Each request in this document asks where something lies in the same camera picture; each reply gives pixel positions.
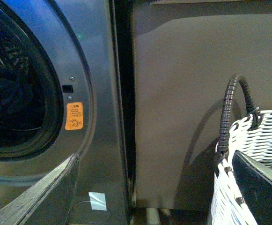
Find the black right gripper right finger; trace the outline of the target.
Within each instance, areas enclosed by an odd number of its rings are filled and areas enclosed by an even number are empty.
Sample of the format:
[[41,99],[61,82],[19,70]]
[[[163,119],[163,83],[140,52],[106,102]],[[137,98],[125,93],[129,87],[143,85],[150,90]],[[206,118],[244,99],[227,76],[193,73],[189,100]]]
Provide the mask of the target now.
[[232,159],[237,185],[259,225],[272,225],[272,169],[236,150]]

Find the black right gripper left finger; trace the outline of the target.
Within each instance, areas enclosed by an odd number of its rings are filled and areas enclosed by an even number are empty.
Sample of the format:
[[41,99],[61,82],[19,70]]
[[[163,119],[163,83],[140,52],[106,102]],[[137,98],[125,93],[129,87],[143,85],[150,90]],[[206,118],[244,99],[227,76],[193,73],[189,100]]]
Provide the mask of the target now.
[[79,156],[72,154],[0,209],[0,225],[65,225],[78,174]]

